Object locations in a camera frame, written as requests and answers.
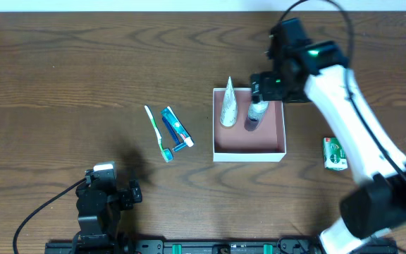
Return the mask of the clear bottle with blue liquid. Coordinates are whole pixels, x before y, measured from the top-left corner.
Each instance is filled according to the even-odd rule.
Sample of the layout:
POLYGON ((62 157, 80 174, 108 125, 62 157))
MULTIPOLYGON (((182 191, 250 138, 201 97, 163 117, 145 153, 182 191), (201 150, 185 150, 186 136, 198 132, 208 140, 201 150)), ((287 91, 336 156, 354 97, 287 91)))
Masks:
POLYGON ((269 102, 252 102, 247 112, 247 118, 245 120, 245 129, 247 131, 254 131, 262 122, 264 115, 269 107, 269 102))

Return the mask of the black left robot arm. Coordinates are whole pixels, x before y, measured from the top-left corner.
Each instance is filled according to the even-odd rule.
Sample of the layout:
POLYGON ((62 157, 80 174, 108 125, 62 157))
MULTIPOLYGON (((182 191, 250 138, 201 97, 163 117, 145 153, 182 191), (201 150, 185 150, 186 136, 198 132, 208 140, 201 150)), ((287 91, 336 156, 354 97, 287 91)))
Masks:
POLYGON ((102 250, 117 246, 121 239, 118 235, 121 212, 142 202, 139 181, 131 179, 127 188, 119 189, 113 169, 90 169, 75 193, 78 197, 79 247, 102 250))

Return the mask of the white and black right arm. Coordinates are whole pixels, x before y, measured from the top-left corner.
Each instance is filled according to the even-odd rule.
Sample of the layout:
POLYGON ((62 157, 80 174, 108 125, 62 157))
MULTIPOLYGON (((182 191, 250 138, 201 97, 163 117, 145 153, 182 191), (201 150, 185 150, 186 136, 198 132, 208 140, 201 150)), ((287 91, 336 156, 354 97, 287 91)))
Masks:
POLYGON ((333 41, 273 41, 269 72, 251 77, 254 102, 313 102, 345 150, 358 188, 319 235, 325 253, 350 253, 406 223, 406 155, 363 97, 349 58, 333 41))

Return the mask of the white tube with gold cap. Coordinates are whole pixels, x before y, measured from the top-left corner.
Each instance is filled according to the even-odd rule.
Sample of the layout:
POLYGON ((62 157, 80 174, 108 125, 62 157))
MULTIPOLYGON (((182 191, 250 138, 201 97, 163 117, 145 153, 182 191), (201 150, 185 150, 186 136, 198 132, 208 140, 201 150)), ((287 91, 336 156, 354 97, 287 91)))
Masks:
POLYGON ((238 105, 231 77, 228 77, 225 94, 223 96, 219 121, 225 128, 235 125, 238 116, 238 105))

